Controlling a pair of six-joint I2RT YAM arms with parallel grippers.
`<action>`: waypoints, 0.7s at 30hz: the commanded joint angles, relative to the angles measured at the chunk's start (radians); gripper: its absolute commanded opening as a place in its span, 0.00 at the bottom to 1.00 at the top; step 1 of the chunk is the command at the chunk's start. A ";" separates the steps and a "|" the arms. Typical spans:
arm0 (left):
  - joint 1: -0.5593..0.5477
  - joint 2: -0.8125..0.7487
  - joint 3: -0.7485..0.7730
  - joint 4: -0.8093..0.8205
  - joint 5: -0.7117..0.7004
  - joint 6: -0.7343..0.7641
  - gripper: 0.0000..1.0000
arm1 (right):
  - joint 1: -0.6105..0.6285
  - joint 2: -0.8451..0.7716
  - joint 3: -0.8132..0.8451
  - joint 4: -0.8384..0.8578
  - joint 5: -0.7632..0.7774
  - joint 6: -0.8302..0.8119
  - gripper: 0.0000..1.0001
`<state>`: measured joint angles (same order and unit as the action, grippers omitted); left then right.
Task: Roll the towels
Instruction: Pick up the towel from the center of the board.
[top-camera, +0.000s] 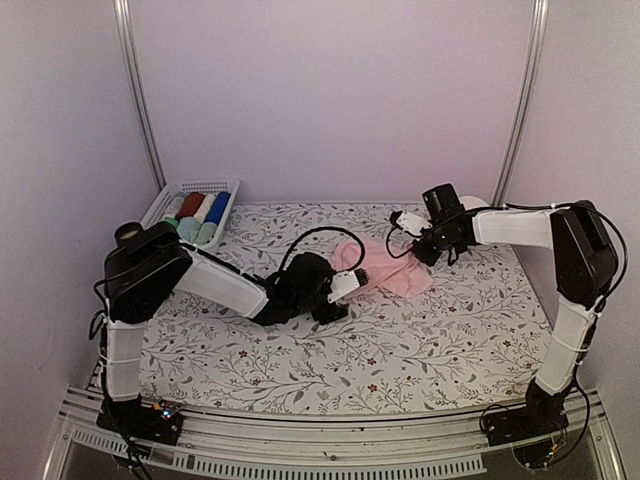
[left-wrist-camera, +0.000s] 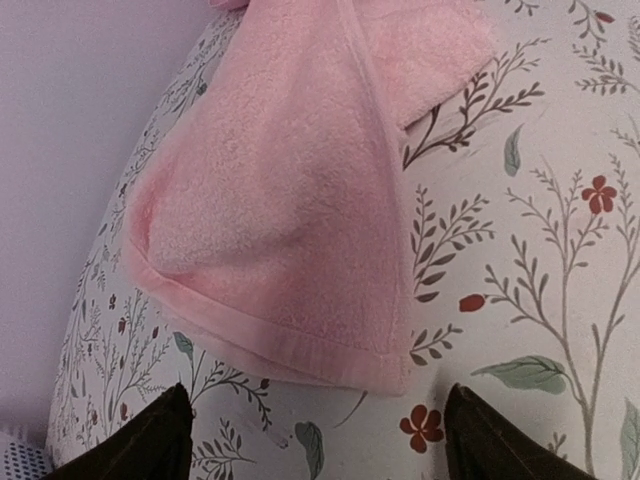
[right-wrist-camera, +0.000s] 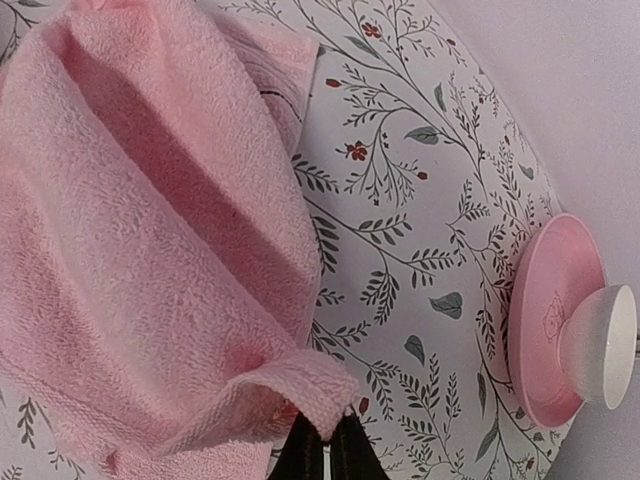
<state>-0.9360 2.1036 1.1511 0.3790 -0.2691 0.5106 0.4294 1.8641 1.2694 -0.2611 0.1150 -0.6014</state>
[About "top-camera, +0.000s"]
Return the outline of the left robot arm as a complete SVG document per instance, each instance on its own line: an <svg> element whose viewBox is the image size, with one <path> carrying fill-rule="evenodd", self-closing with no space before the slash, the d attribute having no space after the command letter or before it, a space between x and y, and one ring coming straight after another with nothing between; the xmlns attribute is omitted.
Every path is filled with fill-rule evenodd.
<svg viewBox="0 0 640 480"><path fill-rule="evenodd" d="M148 229L125 223L114 238L116 247L97 283L106 306L103 391L112 402L111 419L128 434L141 433L149 423L139 405L143 337L147 323L173 294L201 297L261 326L304 314L326 325L349 311L338 289L339 272L314 253L297 255L288 268L262 278L182 242L166 222Z"/></svg>

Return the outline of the pink towel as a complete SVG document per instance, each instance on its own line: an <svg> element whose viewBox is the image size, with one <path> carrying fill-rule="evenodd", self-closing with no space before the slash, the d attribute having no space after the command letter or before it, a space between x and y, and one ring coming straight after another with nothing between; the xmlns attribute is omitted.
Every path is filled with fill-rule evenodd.
<svg viewBox="0 0 640 480"><path fill-rule="evenodd" d="M433 279L412 256L392 258L382 241L365 237L365 256L360 268L369 275L369 282L356 289L348 297L363 295L372 290L386 290L402 298L413 298L426 292Z"/></svg>

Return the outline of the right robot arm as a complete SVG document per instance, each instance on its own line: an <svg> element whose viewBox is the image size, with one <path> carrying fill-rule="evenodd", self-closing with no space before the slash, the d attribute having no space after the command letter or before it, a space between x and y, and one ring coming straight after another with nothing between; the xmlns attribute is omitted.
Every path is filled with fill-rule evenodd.
<svg viewBox="0 0 640 480"><path fill-rule="evenodd" d="M526 391L517 427L537 436L552 424L576 386L603 310L628 267L628 251L615 224L589 200L543 205L490 204L459 196L450 183L422 195L423 214L399 213L396 225L413 239L411 253L432 266L454 264L476 247L509 246L528 277L534 261L548 268L545 310L551 333L542 363Z"/></svg>

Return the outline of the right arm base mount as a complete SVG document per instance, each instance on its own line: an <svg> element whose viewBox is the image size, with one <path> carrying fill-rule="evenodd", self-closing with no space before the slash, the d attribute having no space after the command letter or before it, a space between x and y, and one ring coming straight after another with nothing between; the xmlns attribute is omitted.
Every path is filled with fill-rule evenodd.
<svg viewBox="0 0 640 480"><path fill-rule="evenodd" d="M490 446L511 444L547 435L543 441L512 449L516 462L527 471L547 470L570 457L582 442L591 420L591 402L583 392L586 413L580 432L563 453L569 421L560 408L546 419L536 418L525 407L512 408L501 404L487 406L481 413L478 426Z"/></svg>

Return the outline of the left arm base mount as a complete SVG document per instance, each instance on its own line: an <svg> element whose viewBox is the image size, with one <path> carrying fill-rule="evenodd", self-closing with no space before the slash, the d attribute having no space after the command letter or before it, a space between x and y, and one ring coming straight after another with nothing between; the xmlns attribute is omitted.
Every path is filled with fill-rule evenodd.
<svg viewBox="0 0 640 480"><path fill-rule="evenodd" d="M101 405L96 425L104 430L169 446L176 446L180 438L184 416L164 408L144 406L140 399L107 402Z"/></svg>

